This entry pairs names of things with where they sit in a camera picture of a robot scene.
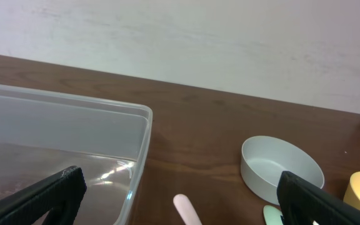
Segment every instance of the gray plastic container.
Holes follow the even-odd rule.
[[[0,85],[0,199],[77,165],[87,193],[75,224],[126,224],[152,116],[138,104]]]

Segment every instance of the wood grain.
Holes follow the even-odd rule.
[[[341,198],[360,171],[360,115],[166,82],[0,56],[0,84],[149,106],[151,144],[132,224],[183,224],[172,199],[189,196],[203,224],[264,224],[263,206],[239,172],[241,145],[268,135],[322,167]]]

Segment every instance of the gray bowl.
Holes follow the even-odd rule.
[[[255,136],[244,142],[241,176],[257,196],[278,205],[276,189],[283,171],[291,171],[319,188],[324,186],[319,165],[295,145],[268,136]]]

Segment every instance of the dark wood surface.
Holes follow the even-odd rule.
[[[0,56],[0,84],[149,106],[151,144],[132,224],[183,224],[173,196],[189,196],[203,224],[264,224],[239,172],[241,145],[267,135],[321,166],[324,190],[342,198],[360,171],[360,115],[228,92]]]

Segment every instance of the brown wooden panel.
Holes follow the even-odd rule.
[[[241,145],[251,136],[274,136],[305,150],[322,167],[324,190],[339,198],[350,175],[360,171],[359,114],[4,56],[0,84],[153,110],[132,224],[183,224],[172,203],[178,193],[190,197],[203,224],[264,224],[269,203],[246,187],[239,172]]]

